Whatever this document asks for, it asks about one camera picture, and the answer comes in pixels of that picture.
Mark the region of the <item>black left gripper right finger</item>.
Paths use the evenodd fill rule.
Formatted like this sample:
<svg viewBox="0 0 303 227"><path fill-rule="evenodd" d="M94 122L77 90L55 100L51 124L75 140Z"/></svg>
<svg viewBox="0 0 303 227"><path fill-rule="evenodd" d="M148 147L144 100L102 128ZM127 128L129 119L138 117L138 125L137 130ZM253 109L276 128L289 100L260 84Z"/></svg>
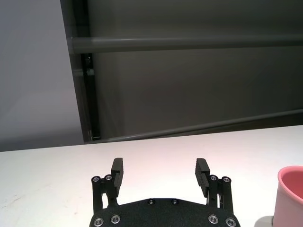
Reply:
<svg viewBox="0 0 303 227"><path fill-rule="evenodd" d="M227 176L218 178L216 175L212 175L204 158L196 159L195 175L203 196L206 198L206 205L233 214L232 180Z"/></svg>

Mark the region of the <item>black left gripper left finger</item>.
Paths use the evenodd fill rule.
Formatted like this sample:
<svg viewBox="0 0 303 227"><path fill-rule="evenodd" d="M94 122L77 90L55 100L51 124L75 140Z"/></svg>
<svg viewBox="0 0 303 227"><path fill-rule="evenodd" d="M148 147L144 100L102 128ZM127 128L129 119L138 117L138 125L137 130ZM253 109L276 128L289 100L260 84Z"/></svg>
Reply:
<svg viewBox="0 0 303 227"><path fill-rule="evenodd" d="M117 198L122 185L124 175L123 159L115 158L111 167L111 173L104 178L94 176L91 179L93 195L93 213L101 211L103 207L103 194L106 194L108 207L117 207Z"/></svg>

